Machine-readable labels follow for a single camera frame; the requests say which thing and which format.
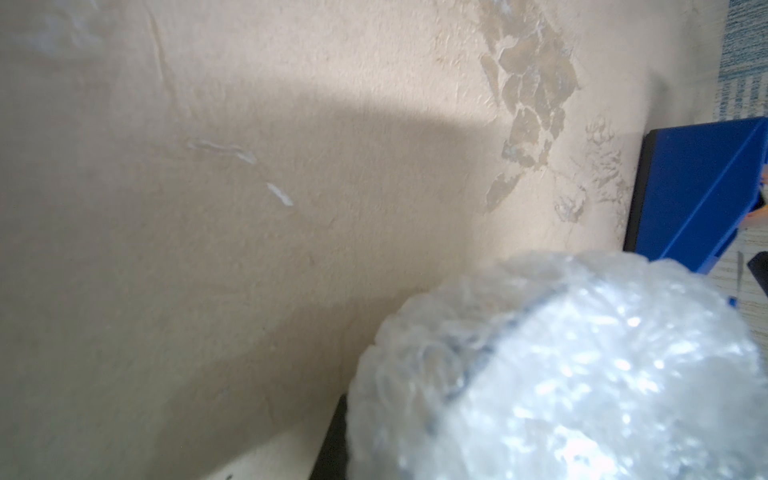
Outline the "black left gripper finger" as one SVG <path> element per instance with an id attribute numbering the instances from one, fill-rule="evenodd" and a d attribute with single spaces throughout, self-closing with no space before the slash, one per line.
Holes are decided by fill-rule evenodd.
<path id="1" fill-rule="evenodd" d="M 346 480 L 348 449 L 346 442 L 347 395 L 340 396 L 309 480 Z"/>

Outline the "clear bubble wrap sheet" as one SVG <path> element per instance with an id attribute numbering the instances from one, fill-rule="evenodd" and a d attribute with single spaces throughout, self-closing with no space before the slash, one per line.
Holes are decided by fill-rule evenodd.
<path id="1" fill-rule="evenodd" d="M 767 376 L 704 276 L 535 252 L 409 298 L 347 396 L 352 479 L 763 479 Z"/>

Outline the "blue tape dispenser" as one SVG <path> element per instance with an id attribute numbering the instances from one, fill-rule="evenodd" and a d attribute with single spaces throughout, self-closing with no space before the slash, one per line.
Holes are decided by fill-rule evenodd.
<path id="1" fill-rule="evenodd" d="M 624 251 L 708 274 L 757 204 L 766 164 L 764 117 L 649 131 Z"/>

